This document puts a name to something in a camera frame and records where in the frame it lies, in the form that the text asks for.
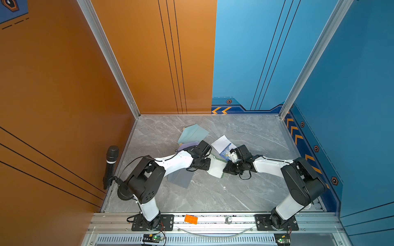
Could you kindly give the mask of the green bordered letter paper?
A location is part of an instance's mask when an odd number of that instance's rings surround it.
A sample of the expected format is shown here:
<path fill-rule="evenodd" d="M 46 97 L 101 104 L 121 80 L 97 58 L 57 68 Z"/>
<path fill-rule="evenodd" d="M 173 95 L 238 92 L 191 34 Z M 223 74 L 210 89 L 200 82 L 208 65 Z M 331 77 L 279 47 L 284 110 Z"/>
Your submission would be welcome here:
<path fill-rule="evenodd" d="M 210 155 L 209 158 L 211 162 L 207 173 L 213 177 L 222 178 L 224 174 L 223 170 L 226 167 L 227 162 L 223 159 L 217 158 L 214 155 Z"/>

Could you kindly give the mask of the grey envelope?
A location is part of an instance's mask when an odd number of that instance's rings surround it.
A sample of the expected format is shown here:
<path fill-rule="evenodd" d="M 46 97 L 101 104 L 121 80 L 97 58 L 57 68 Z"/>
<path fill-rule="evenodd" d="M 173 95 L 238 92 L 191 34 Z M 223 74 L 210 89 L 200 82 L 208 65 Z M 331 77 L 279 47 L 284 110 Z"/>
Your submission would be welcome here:
<path fill-rule="evenodd" d="M 194 172 L 187 171 L 186 169 L 180 169 L 167 175 L 167 180 L 170 183 L 176 184 L 182 188 L 187 189 L 193 178 L 193 175 Z"/>

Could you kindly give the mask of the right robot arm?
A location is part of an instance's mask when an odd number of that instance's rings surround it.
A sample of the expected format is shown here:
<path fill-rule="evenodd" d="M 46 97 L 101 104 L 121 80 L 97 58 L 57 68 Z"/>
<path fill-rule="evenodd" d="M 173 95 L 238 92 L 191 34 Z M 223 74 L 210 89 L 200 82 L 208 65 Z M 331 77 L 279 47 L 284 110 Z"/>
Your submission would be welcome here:
<path fill-rule="evenodd" d="M 267 173 L 285 180 L 289 195 L 271 211 L 268 226 L 272 230 L 285 230 L 286 223 L 294 215 L 327 190 L 327 185 L 318 172 L 301 157 L 292 161 L 257 155 L 251 159 L 238 158 L 235 162 L 230 160 L 223 169 L 224 173 L 238 176 L 245 171 L 249 174 Z"/>

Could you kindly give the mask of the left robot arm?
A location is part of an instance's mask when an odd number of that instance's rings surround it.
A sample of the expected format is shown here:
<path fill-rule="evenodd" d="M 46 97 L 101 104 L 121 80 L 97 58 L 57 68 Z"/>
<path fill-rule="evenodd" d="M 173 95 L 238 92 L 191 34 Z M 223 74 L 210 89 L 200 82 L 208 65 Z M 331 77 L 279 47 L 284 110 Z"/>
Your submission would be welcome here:
<path fill-rule="evenodd" d="M 211 147 L 190 147 L 168 157 L 144 156 L 120 186 L 118 196 L 122 200 L 135 198 L 142 220 L 149 229 L 154 229 L 160 223 L 161 213 L 155 196 L 163 178 L 180 169 L 207 171 L 210 152 Z"/>

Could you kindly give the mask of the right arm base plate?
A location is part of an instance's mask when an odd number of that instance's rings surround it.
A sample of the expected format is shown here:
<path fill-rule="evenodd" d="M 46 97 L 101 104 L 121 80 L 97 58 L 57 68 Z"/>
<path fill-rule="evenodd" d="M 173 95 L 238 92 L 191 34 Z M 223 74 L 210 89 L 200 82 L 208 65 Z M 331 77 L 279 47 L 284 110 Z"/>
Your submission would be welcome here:
<path fill-rule="evenodd" d="M 288 220 L 283 220 L 279 215 L 256 214 L 254 216 L 258 231 L 298 231 L 299 226 L 295 216 Z"/>

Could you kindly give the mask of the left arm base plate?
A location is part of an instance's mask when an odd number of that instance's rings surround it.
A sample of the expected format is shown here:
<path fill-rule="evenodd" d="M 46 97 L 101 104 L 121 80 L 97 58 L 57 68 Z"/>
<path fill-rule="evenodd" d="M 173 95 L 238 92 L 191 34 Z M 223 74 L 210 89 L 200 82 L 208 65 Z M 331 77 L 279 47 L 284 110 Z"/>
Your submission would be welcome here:
<path fill-rule="evenodd" d="M 172 231 L 174 225 L 173 214 L 159 214 L 152 221 L 148 221 L 142 214 L 132 217 L 132 231 Z"/>

